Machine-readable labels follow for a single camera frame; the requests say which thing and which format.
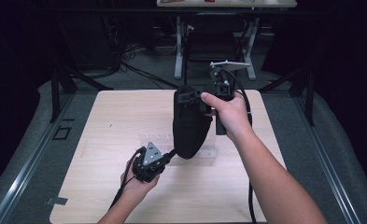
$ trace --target table leg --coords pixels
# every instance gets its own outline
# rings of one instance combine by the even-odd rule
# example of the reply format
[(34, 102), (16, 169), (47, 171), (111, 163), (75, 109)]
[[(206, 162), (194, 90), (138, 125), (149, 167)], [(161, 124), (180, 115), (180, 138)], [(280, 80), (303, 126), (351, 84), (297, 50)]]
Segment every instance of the table leg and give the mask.
[(256, 74), (253, 68), (253, 63), (250, 60), (250, 53), (253, 49), (253, 43), (255, 42), (258, 26), (259, 26), (259, 18), (256, 18), (254, 21), (250, 23), (249, 40), (247, 42), (247, 52), (244, 54), (245, 63), (250, 63), (250, 66), (247, 67), (247, 74), (248, 74), (249, 80), (252, 80), (252, 81), (256, 80)]
[(182, 36), (181, 36), (181, 22), (180, 17), (176, 18), (176, 63), (175, 63), (175, 78), (182, 78), (182, 63), (183, 63), (183, 54), (182, 54)]

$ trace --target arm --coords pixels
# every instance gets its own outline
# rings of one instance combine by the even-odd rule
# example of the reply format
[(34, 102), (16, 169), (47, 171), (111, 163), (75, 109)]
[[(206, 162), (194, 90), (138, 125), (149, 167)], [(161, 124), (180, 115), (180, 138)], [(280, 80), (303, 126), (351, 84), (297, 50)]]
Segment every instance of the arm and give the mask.
[(269, 223), (326, 223), (305, 189), (283, 168), (253, 132), (244, 99), (239, 93), (230, 102), (203, 93), (203, 101), (219, 117), (241, 156), (247, 175)]
[(134, 163), (131, 164), (127, 176), (129, 182), (127, 185), (125, 185), (119, 200), (113, 205), (113, 207), (110, 208), (110, 210), (107, 211), (107, 213), (101, 218), (101, 220), (99, 220), (98, 223), (124, 223), (131, 212), (134, 211), (134, 209), (143, 201), (143, 199), (145, 199), (145, 196), (148, 194), (148, 192), (157, 185), (157, 182), (160, 178), (159, 175), (157, 175), (149, 183), (142, 183), (136, 178), (133, 178), (130, 181), (130, 179), (134, 177), (132, 172), (133, 164)]

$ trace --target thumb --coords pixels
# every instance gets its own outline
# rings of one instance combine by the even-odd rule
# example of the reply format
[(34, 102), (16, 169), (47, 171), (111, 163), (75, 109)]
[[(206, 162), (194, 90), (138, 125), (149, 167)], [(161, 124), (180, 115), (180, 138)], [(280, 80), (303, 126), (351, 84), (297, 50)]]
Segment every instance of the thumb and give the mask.
[(220, 100), (218, 97), (208, 93), (208, 92), (203, 92), (201, 93), (201, 99), (207, 104), (210, 105), (212, 107), (214, 107), (215, 109), (217, 109), (218, 111), (220, 111), (223, 108), (223, 104), (225, 104), (226, 102)]

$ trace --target light wood tabletop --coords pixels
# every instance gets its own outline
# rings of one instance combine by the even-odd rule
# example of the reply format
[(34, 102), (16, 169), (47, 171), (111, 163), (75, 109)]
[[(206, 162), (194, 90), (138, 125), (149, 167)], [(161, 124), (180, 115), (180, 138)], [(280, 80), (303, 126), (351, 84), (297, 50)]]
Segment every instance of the light wood tabletop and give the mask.
[(158, 7), (296, 7), (295, 0), (157, 0)]
[[(253, 129), (285, 167), (258, 91), (247, 91)], [(120, 186), (126, 162), (141, 147), (139, 135), (172, 134), (174, 91), (100, 91), (58, 195), (52, 223), (95, 223)], [(215, 134), (215, 121), (209, 135)], [(227, 136), (216, 136), (216, 158), (173, 158), (127, 223), (249, 222), (248, 178)], [(258, 221), (265, 221), (256, 197)]]

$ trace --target black pouch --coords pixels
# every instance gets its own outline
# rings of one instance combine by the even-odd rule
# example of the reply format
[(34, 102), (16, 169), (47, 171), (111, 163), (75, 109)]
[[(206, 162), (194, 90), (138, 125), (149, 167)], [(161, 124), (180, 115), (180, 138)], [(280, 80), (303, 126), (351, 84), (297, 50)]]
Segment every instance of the black pouch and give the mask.
[(181, 93), (195, 91), (188, 85), (180, 86), (174, 93), (174, 147), (176, 154), (183, 159), (191, 159), (203, 145), (209, 131), (212, 117), (200, 111), (200, 105), (178, 104)]

